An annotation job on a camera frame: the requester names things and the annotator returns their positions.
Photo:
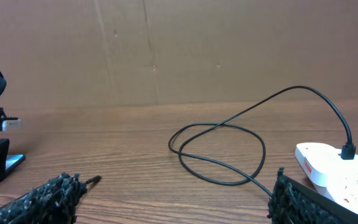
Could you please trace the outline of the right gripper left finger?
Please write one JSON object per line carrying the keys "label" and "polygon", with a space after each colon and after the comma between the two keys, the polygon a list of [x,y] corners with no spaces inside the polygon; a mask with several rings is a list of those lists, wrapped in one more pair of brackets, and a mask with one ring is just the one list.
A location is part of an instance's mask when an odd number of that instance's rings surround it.
{"label": "right gripper left finger", "polygon": [[62,173],[0,208],[0,224],[74,224],[87,182]]}

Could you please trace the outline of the blue Galaxy S24+ smartphone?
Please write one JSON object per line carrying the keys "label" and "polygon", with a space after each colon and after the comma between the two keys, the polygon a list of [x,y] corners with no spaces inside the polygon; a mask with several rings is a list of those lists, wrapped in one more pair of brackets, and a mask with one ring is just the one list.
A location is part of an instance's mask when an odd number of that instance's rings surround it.
{"label": "blue Galaxy S24+ smartphone", "polygon": [[24,154],[8,155],[6,159],[6,176],[8,176],[18,165],[24,161]]}

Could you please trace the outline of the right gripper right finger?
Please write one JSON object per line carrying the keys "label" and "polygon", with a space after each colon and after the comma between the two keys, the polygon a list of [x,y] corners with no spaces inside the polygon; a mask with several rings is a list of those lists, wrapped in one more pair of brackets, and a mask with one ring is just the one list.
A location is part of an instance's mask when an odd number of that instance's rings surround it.
{"label": "right gripper right finger", "polygon": [[267,218],[274,224],[358,224],[358,214],[287,177],[279,168]]}

